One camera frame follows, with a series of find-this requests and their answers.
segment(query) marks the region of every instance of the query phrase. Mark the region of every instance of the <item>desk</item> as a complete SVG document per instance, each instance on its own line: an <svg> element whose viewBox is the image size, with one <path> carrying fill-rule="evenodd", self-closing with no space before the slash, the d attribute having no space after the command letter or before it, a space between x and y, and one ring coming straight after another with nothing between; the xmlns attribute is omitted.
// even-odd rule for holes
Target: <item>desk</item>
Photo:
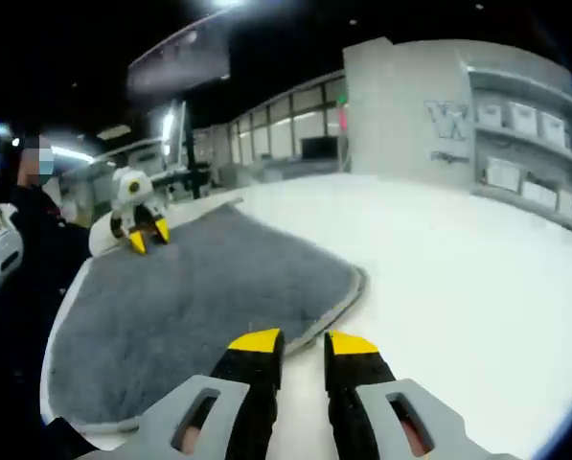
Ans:
<svg viewBox="0 0 572 460"><path fill-rule="evenodd" d="M335 328L374 342L397 378L416 380L458 411L483 448L531 458L569 413L568 230L477 196L348 174L183 203L168 211L170 225L238 197L244 213L368 272L366 293ZM107 215L92 228L91 249L115 243ZM321 347L284 364L267 458L337 458ZM125 437L89 439L112 449Z"/></svg>

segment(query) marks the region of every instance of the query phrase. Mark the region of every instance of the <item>black ceiling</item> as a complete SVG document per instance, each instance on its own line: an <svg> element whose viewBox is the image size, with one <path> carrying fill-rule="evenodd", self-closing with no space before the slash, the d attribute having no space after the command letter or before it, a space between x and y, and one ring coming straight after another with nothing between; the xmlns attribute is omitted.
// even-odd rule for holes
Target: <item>black ceiling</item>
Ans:
<svg viewBox="0 0 572 460"><path fill-rule="evenodd" d="M163 38L214 12L211 1L37 0L5 11L0 116L24 128L88 136L129 121L146 107L126 99L127 66ZM244 3L230 40L230 80L204 85L190 96L196 126L228 121L294 84L336 70L344 46L380 35L394 42L482 39L564 59L530 11L493 1L407 2L390 8L388 2L369 0Z"/></svg>

